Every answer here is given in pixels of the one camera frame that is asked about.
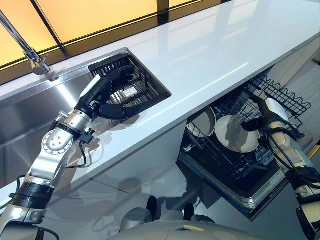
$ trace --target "plate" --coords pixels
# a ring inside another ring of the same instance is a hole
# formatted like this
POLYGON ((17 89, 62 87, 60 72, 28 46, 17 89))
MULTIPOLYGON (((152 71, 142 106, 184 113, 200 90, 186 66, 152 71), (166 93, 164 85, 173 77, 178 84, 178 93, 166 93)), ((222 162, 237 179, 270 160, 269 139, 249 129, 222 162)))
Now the plate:
POLYGON ((215 124, 215 134, 220 143, 237 153, 250 153, 258 146, 259 131, 246 131, 241 123, 246 119, 241 116, 227 115, 215 124))
POLYGON ((216 115, 211 107, 208 107, 203 113, 197 116, 192 122, 186 125, 186 128, 198 138, 210 136, 216 125, 216 115))

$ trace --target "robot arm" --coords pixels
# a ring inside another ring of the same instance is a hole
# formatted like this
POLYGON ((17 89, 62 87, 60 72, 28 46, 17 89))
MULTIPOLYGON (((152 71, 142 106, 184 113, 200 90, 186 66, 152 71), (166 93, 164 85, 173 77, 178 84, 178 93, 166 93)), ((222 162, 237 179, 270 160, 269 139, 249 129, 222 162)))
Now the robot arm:
POLYGON ((75 142, 89 144, 93 140, 95 131, 87 129, 88 124, 97 117, 125 120, 143 111, 142 106, 106 104, 112 91, 132 79, 133 73, 134 66, 127 65, 106 77, 97 75, 80 95, 73 112, 59 114, 43 137, 41 152, 24 183, 11 195, 12 201, 0 217, 0 240, 42 239, 40 229, 33 225, 42 223, 47 205, 76 150, 75 142))
POLYGON ((247 131, 263 130, 265 144, 273 152, 290 181, 300 207, 296 210, 304 234, 314 240, 320 234, 320 174, 296 142, 299 131, 289 123, 285 109, 274 99, 250 94, 262 117, 244 122, 247 131))

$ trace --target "drain rack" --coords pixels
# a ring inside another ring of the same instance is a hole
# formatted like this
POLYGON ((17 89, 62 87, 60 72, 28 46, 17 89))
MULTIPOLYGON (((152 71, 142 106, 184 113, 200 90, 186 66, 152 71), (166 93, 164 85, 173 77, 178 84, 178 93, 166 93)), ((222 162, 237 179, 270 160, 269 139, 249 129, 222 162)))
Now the drain rack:
MULTIPOLYGON (((247 121, 260 117, 258 105, 249 98, 247 91, 262 99, 275 99, 285 108, 290 122, 297 128, 302 125, 299 116, 311 107, 310 103, 303 102, 302 98, 296 97, 287 88, 281 88, 280 84, 268 79, 265 75, 258 75, 210 105, 216 120, 226 115, 241 116, 247 121)), ((186 128, 185 134, 194 143, 193 147, 197 146, 206 151, 212 160, 221 167, 221 170, 233 180, 244 178, 257 165, 265 167, 274 160, 271 151, 262 146, 250 153, 233 152, 219 142, 215 133, 203 137, 204 134, 199 126, 192 120, 189 123, 192 123, 194 127, 186 128)), ((191 147, 184 148, 184 150, 188 152, 191 147)))
POLYGON ((132 79, 113 89, 107 104, 134 107, 152 102, 153 106, 171 96, 171 93, 131 52, 116 54, 88 68, 93 77, 100 75, 103 78, 127 65, 135 66, 132 79))

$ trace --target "dishwasher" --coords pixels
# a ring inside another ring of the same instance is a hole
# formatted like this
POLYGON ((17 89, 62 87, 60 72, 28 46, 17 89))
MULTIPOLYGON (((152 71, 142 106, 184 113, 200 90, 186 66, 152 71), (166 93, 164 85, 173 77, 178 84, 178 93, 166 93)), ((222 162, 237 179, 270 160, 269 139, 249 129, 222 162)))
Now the dishwasher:
POLYGON ((302 150, 308 152, 319 139, 303 131, 299 117, 311 108, 311 104, 269 79, 268 72, 266 70, 257 75, 191 116, 187 121, 178 158, 178 161, 251 221, 289 181, 271 151, 261 144, 248 153, 229 150, 221 144, 214 130, 211 134, 203 133, 195 119, 210 108, 216 121, 228 115, 240 116, 249 121, 261 116, 258 105, 250 100, 249 93, 262 99, 272 98, 285 108, 289 121, 300 128, 304 137, 298 142, 302 150))

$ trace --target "chrome faucet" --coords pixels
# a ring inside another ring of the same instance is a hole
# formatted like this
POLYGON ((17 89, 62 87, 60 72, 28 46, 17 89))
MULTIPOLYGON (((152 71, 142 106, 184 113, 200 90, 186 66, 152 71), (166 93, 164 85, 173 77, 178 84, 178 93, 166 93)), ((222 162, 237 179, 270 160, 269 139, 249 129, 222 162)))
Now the chrome faucet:
POLYGON ((43 57, 40 57, 39 54, 26 43, 26 41, 22 38, 22 36, 18 33, 18 31, 1 10, 0 21, 4 28, 10 33, 14 40, 23 49, 24 55, 30 60, 32 72, 36 75, 45 75, 45 77, 50 81, 58 79, 57 77, 53 77, 54 73, 51 72, 50 67, 46 64, 48 56, 44 55, 43 57))

